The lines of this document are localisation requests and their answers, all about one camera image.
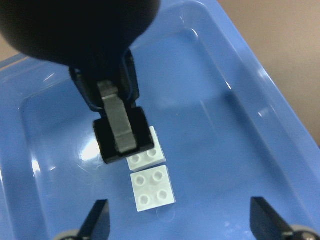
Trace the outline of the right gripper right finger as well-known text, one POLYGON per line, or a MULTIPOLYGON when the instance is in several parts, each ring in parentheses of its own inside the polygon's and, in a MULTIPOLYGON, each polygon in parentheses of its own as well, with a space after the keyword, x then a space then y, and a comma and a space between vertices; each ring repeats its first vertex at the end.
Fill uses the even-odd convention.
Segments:
POLYGON ((261 196, 250 199, 250 230, 257 240, 318 240, 320 234, 304 225, 290 225, 261 196))

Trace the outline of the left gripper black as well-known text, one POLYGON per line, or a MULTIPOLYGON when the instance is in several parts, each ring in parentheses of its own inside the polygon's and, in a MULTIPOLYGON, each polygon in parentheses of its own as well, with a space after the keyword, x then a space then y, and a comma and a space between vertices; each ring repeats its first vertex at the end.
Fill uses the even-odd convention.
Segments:
POLYGON ((155 146, 145 112, 136 105, 140 91, 130 49, 108 78, 93 80, 71 67, 69 73, 89 109, 105 113, 93 122, 104 163, 111 164, 155 146))

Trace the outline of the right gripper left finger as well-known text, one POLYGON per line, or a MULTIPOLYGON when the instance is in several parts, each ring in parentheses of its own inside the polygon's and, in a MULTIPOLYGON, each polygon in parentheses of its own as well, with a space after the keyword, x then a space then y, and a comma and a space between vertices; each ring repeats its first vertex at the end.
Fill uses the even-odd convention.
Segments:
POLYGON ((54 240, 108 240, 111 234, 109 201, 97 200, 79 230, 59 233, 54 240))

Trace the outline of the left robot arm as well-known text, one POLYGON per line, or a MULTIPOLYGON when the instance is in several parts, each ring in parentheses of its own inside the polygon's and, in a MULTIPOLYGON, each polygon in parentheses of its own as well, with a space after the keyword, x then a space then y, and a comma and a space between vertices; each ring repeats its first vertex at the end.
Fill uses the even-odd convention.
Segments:
POLYGON ((0 31, 19 52, 67 66, 91 111, 109 164, 155 144, 140 96, 130 46, 153 23, 158 0, 3 0, 0 31))

